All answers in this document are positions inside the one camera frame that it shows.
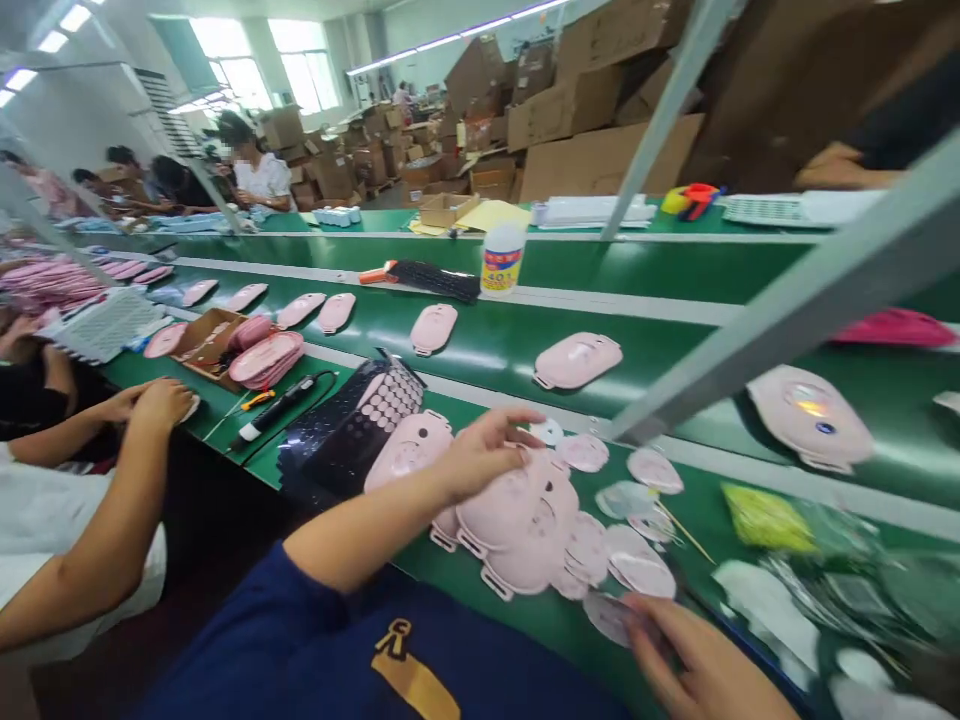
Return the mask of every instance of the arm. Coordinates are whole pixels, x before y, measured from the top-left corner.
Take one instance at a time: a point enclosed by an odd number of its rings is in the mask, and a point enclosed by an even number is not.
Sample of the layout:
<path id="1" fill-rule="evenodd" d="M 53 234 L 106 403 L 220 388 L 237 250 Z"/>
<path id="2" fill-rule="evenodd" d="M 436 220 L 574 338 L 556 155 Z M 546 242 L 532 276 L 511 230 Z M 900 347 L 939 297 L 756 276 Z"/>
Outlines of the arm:
<path id="1" fill-rule="evenodd" d="M 320 584 L 344 594 L 357 590 L 444 508 L 523 467 L 523 452 L 504 442 L 543 447 L 514 427 L 526 422 L 543 422 L 543 416 L 523 409 L 488 412 L 432 466 L 319 515 L 287 538 L 284 550 Z"/>
<path id="2" fill-rule="evenodd" d="M 144 393 L 90 524 L 0 610 L 0 652 L 78 627 L 137 588 L 160 521 L 170 433 L 189 407 L 190 392 L 172 380 Z"/>
<path id="3" fill-rule="evenodd" d="M 873 190 L 888 188 L 903 175 L 902 170 L 867 170 L 860 166 L 863 153 L 841 142 L 833 142 L 816 155 L 794 180 L 798 188 L 822 190 Z"/>

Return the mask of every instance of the stack of pink parts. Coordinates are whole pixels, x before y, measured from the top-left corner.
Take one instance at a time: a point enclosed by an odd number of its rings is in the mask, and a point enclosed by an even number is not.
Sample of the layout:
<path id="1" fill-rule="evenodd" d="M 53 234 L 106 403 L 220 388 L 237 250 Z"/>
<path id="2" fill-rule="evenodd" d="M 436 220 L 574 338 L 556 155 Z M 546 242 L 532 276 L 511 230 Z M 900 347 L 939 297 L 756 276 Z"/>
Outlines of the stack of pink parts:
<path id="1" fill-rule="evenodd" d="M 41 314 L 56 307 L 72 310 L 96 297 L 105 286 L 73 262 L 33 262 L 0 277 L 0 289 L 9 293 L 24 312 Z"/>
<path id="2" fill-rule="evenodd" d="M 250 390 L 266 390 L 280 381 L 303 355 L 303 335 L 280 332 L 245 350 L 230 364 L 230 378 Z"/>

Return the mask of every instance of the wooden stick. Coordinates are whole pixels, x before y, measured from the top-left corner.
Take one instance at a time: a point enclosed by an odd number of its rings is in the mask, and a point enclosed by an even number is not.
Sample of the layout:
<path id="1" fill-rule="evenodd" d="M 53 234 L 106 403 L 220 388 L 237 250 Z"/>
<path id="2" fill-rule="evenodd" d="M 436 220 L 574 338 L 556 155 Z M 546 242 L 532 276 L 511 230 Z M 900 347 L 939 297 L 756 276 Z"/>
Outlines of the wooden stick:
<path id="1" fill-rule="evenodd" d="M 713 565 L 716 565 L 717 561 L 714 560 L 712 557 L 710 557 L 710 553 L 708 553 L 706 550 L 703 549 L 703 545 L 697 542 L 697 539 L 690 534 L 690 531 L 683 526 L 682 522 L 680 522 L 679 520 L 677 520 L 676 517 L 674 517 L 673 513 L 667 509 L 667 506 L 664 505 L 659 500 L 657 500 L 657 505 L 660 507 L 661 510 L 663 510 L 667 514 L 667 517 L 670 518 L 671 522 L 673 522 L 674 525 L 680 528 L 683 534 L 687 536 L 687 540 L 689 540 L 691 544 L 697 550 L 700 551 L 700 554 L 703 555 L 707 560 L 709 560 Z"/>

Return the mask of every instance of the white shirt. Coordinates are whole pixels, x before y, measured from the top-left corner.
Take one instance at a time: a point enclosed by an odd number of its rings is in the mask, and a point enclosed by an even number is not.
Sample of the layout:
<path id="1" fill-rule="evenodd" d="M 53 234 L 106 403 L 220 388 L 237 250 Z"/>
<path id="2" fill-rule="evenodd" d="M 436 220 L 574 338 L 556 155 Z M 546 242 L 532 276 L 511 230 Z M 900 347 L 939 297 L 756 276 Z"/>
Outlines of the white shirt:
<path id="1" fill-rule="evenodd" d="M 292 179 L 290 168 L 273 153 L 264 153 L 256 170 L 245 160 L 237 160 L 233 165 L 233 171 L 237 174 L 238 190 L 245 190 L 251 195 L 266 198 L 289 197 L 290 212 L 297 212 L 297 203 L 293 199 L 293 193 L 290 192 Z"/>
<path id="2" fill-rule="evenodd" d="M 0 443 L 0 612 L 43 565 L 76 543 L 112 478 L 71 475 L 16 462 Z M 3 659 L 35 665 L 69 660 L 121 620 L 160 600 L 167 569 L 163 526 L 147 553 L 140 587 L 120 607 L 86 625 L 7 653 Z"/>

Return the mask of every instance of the blue shirt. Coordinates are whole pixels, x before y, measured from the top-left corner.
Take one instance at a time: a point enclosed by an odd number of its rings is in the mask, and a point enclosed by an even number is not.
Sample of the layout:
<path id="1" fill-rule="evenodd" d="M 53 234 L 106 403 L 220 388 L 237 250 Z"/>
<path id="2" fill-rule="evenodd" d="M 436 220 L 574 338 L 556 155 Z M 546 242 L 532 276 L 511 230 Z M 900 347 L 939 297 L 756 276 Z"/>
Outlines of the blue shirt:
<path id="1" fill-rule="evenodd" d="M 278 544 L 135 717 L 629 717 L 526 636 L 400 573 L 378 582 L 345 599 Z"/>

